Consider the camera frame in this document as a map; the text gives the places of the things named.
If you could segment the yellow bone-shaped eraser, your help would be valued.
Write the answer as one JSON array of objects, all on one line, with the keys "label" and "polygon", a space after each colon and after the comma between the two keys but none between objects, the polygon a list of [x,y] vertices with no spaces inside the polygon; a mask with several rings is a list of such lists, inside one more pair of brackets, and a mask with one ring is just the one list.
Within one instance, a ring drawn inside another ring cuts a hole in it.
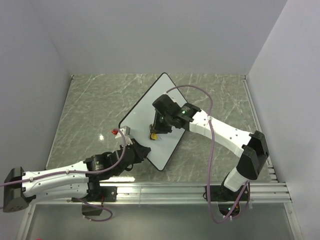
[{"label": "yellow bone-shaped eraser", "polygon": [[157,140],[158,139],[158,136],[155,134],[155,133],[151,133],[149,138],[153,141]]}]

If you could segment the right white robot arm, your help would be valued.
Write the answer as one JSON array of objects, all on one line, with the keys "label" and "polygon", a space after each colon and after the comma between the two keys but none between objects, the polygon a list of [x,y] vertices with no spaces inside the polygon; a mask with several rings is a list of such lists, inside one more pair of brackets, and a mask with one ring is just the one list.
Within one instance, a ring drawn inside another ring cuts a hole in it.
[{"label": "right white robot arm", "polygon": [[214,140],[239,158],[236,167],[222,181],[217,201],[234,201],[247,181],[258,178],[269,157],[267,141],[262,132],[239,130],[190,103],[179,106],[175,102],[156,100],[152,105],[155,108],[152,132],[167,134],[172,127],[184,129]]}]

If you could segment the white whiteboard black frame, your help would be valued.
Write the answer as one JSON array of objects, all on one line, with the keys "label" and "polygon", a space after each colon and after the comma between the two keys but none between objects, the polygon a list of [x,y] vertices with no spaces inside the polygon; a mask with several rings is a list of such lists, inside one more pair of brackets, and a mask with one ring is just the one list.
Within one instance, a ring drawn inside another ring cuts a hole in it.
[{"label": "white whiteboard black frame", "polygon": [[147,159],[158,171],[165,169],[185,130],[173,127],[171,133],[158,134],[157,140],[149,139],[150,125],[156,113],[152,103],[175,86],[170,76],[162,73],[118,124],[121,128],[129,127],[130,136],[140,145],[151,149]]}]

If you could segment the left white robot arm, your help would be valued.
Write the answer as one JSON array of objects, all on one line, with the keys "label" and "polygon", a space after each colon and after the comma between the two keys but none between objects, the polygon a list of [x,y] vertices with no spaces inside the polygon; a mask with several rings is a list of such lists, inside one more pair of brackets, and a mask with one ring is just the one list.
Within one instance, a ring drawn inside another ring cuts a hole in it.
[{"label": "left white robot arm", "polygon": [[151,148],[137,142],[114,152],[93,155],[77,163],[43,171],[24,171],[15,167],[1,184],[5,213],[26,209],[29,204],[61,198],[96,201],[102,190],[100,181],[131,171],[145,160]]}]

